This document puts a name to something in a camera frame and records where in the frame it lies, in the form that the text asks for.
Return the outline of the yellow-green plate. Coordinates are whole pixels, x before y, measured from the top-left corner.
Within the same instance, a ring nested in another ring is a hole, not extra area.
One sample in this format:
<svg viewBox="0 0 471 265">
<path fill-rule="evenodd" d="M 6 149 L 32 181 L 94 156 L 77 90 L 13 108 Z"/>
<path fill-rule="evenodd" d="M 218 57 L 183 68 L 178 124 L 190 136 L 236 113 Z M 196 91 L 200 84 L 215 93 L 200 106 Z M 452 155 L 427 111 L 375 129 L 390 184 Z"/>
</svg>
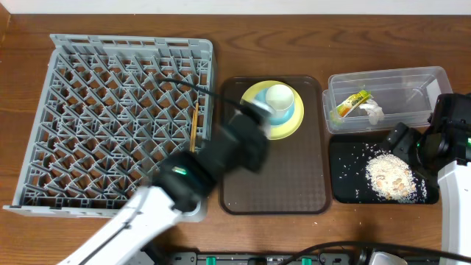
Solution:
<svg viewBox="0 0 471 265">
<path fill-rule="evenodd" d="M 274 80 L 267 80 L 267 81 L 262 81 L 258 82 L 251 87 L 249 87 L 245 92 L 244 95 L 241 97 L 241 100 L 247 101 L 247 102 L 260 102 L 255 99 L 255 96 L 258 92 L 263 90 L 264 88 L 270 88 L 273 85 L 276 84 L 282 84 L 282 85 L 287 85 L 283 82 L 280 81 L 274 81 Z M 302 119 L 304 116 L 304 105 L 302 103 L 302 99 L 300 95 L 289 85 L 287 85 L 292 89 L 294 93 L 294 113 L 293 116 L 285 123 L 281 124 L 280 126 L 272 126 L 269 121 L 270 125 L 270 133 L 269 133 L 269 140 L 279 140 L 282 138 L 286 138 L 290 136 L 292 133 L 294 133 L 298 127 L 302 123 Z"/>
</svg>

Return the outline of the white tissue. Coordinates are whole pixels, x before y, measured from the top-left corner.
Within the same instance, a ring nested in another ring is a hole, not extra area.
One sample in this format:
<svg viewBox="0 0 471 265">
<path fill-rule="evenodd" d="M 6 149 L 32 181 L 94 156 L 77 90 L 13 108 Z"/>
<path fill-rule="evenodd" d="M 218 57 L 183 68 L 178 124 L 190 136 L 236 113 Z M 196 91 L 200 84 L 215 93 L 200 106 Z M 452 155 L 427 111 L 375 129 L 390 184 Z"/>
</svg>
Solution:
<svg viewBox="0 0 471 265">
<path fill-rule="evenodd" d="M 384 120 L 382 107 L 373 99 L 366 100 L 363 104 L 359 105 L 359 108 L 366 111 L 371 125 L 376 125 L 379 121 Z"/>
</svg>

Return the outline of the light blue saucer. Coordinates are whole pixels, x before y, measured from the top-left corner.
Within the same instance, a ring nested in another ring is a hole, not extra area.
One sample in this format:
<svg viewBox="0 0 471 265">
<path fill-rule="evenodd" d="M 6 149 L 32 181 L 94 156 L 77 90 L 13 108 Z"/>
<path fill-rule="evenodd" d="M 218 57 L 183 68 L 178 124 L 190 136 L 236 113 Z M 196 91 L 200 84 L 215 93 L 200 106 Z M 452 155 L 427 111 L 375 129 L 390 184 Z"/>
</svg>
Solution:
<svg viewBox="0 0 471 265">
<path fill-rule="evenodd" d="M 255 99 L 260 101 L 260 102 L 267 103 L 266 99 L 265 99 L 267 89 L 268 88 L 264 88 L 263 90 L 258 92 L 255 96 Z M 294 103 L 293 103 L 292 106 L 287 110 L 275 110 L 274 108 L 272 108 L 272 109 L 273 109 L 274 113 L 269 118 L 270 124 L 272 126 L 280 126 L 281 124 L 285 124 L 293 116 L 295 106 L 294 106 Z"/>
</svg>

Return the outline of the wooden chopstick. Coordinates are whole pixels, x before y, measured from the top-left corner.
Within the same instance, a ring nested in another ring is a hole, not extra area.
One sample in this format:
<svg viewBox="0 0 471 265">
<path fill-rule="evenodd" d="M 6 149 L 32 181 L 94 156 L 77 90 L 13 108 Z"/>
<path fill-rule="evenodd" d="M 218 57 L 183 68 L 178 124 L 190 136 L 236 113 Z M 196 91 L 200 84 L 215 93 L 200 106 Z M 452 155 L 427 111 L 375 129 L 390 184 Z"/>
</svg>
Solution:
<svg viewBox="0 0 471 265">
<path fill-rule="evenodd" d="M 198 113 L 197 113 L 197 110 L 195 110 L 194 113 L 193 113 L 193 118 L 192 118 L 192 122 L 191 122 L 191 136 L 190 136 L 190 146 L 189 146 L 189 150 L 191 152 L 195 152 L 197 118 L 198 118 Z"/>
<path fill-rule="evenodd" d="M 196 132 L 197 132 L 197 122 L 199 115 L 199 103 L 196 102 L 195 109 L 193 113 L 192 123 L 191 123 L 191 139 L 190 139 L 190 151 L 195 152 L 196 147 Z"/>
</svg>

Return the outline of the white cup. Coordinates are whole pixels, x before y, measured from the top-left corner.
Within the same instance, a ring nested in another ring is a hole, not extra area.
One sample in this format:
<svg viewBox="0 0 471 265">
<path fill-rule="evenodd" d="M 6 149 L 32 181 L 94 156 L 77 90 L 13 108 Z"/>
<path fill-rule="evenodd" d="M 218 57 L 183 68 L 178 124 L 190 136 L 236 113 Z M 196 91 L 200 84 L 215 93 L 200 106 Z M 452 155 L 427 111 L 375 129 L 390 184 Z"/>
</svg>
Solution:
<svg viewBox="0 0 471 265">
<path fill-rule="evenodd" d="M 265 99 L 275 110 L 287 110 L 294 103 L 294 94 L 287 85 L 276 84 L 266 90 Z"/>
</svg>

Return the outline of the yellow green snack wrapper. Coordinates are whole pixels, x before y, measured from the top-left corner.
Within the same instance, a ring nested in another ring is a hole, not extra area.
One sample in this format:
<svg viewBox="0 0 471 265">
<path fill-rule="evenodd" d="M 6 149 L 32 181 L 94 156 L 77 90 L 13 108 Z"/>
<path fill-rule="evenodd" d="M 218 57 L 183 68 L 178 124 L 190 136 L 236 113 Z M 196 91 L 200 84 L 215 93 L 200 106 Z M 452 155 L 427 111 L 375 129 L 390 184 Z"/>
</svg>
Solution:
<svg viewBox="0 0 471 265">
<path fill-rule="evenodd" d="M 348 116 L 359 105 L 371 98 L 369 91 L 361 90 L 358 93 L 347 97 L 340 105 L 336 107 L 336 111 L 341 118 Z"/>
</svg>

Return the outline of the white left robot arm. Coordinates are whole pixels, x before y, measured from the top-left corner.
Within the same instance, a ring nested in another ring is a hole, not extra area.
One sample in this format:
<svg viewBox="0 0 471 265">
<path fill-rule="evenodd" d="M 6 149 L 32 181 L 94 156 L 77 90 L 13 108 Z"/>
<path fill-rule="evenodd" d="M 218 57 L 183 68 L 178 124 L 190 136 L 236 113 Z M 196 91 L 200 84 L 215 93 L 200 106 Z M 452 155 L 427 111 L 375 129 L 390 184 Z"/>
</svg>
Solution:
<svg viewBox="0 0 471 265">
<path fill-rule="evenodd" d="M 121 210 L 64 264 L 125 264 L 142 247 L 196 210 L 224 176 L 261 169 L 269 148 L 267 103 L 242 101 L 235 115 L 198 152 L 168 156 Z"/>
</svg>

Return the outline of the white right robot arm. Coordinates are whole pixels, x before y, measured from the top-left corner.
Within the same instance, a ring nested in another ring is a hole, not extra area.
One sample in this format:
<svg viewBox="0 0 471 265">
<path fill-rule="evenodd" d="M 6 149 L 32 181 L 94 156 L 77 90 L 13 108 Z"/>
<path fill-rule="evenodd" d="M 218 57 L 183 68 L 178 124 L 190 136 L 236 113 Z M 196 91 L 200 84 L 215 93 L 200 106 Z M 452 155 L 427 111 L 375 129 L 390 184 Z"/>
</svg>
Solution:
<svg viewBox="0 0 471 265">
<path fill-rule="evenodd" d="M 400 122 L 383 149 L 438 187 L 442 200 L 440 264 L 470 263 L 470 95 L 437 97 L 429 127 L 419 132 Z"/>
</svg>

